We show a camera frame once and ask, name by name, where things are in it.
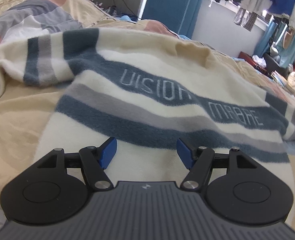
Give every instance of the gray ribbed plate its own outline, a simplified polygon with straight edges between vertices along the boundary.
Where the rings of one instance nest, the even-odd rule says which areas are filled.
[[[0,240],[295,240],[283,223],[244,227],[213,214],[200,195],[175,182],[119,182],[95,193],[87,206],[61,223],[37,227],[7,223]]]

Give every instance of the bed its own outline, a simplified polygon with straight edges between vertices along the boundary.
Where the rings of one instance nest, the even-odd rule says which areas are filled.
[[[0,192],[52,149],[109,136],[118,140],[106,170],[113,183],[179,184],[188,170],[178,137],[220,153],[240,147],[291,188],[286,223],[295,230],[295,98],[267,77],[88,0],[24,0],[1,13]]]

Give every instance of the lettering on sweater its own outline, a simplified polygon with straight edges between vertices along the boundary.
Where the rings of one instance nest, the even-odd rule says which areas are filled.
[[[192,100],[189,92],[183,89],[176,82],[160,78],[147,78],[134,71],[130,72],[127,69],[124,69],[120,83],[125,86],[133,86],[136,89],[142,90],[148,94],[154,94],[167,101],[172,101],[175,98],[178,98],[179,100],[187,98]]]
[[[208,102],[209,109],[214,119],[220,119],[221,121],[235,120],[240,121],[244,125],[250,126],[263,126],[259,117],[254,110],[244,109],[236,106],[228,106],[219,103]]]

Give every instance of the silver bolt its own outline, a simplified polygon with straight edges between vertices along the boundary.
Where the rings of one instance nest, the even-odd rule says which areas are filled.
[[[183,187],[184,188],[188,188],[188,189],[195,189],[199,186],[199,184],[196,181],[193,180],[187,180],[183,183]]]
[[[99,180],[95,182],[94,186],[99,189],[107,189],[110,187],[110,183],[106,180]]]
[[[237,146],[233,146],[233,147],[231,148],[231,150],[232,150],[233,152],[237,152],[237,151],[240,150],[240,148],[237,147]]]

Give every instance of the triangular cutout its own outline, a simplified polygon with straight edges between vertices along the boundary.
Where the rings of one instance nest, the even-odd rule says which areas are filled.
[[[250,163],[244,156],[237,155],[236,157],[237,167],[239,169],[256,169],[252,163]]]
[[[38,168],[56,168],[56,159],[57,155],[50,156],[47,160],[45,160],[43,163],[41,163]]]

